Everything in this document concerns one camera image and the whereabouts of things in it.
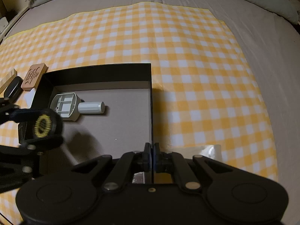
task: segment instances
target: gray bedsheet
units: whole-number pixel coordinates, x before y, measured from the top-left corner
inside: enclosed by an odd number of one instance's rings
[[[270,116],[279,182],[289,193],[283,221],[295,225],[300,220],[300,35],[284,18],[245,0],[53,0],[30,9],[9,35],[73,13],[141,1],[209,9],[233,32]]]

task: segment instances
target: shelf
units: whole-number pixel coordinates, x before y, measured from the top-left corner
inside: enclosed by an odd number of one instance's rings
[[[22,15],[29,9],[29,7],[23,8],[8,24],[8,26],[4,29],[4,31],[0,34],[0,43],[6,36],[6,34],[10,31],[10,29],[15,25],[15,23],[22,17]]]

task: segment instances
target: white cylinder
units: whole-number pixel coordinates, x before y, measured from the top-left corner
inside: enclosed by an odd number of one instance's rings
[[[81,114],[104,113],[104,102],[81,102],[78,104],[78,112]]]

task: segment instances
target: yellow checkered tablecloth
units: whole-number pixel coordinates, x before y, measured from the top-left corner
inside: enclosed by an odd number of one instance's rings
[[[209,10],[142,2],[79,13],[6,39],[0,78],[32,64],[49,71],[95,64],[151,63],[154,140],[162,148],[220,144],[223,161],[277,179],[268,113],[233,34]],[[26,107],[23,97],[17,102]],[[0,127],[17,146],[17,125]],[[15,191],[0,210],[20,220]]]

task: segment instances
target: metal screw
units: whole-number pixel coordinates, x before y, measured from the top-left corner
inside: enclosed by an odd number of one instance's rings
[[[148,189],[148,192],[150,192],[150,193],[154,193],[156,191],[156,188],[149,188]]]
[[[103,187],[106,190],[116,190],[117,188],[119,188],[119,185],[114,182],[109,182],[109,183],[104,184]]]
[[[187,182],[185,187],[189,190],[197,190],[201,187],[201,185],[198,182]]]
[[[35,149],[36,149],[36,146],[35,146],[35,145],[28,145],[28,146],[27,146],[27,149],[28,149],[28,150],[35,150]]]
[[[24,173],[31,173],[31,172],[32,172],[32,168],[29,167],[29,166],[24,166],[24,167],[22,168],[22,171],[23,171]]]

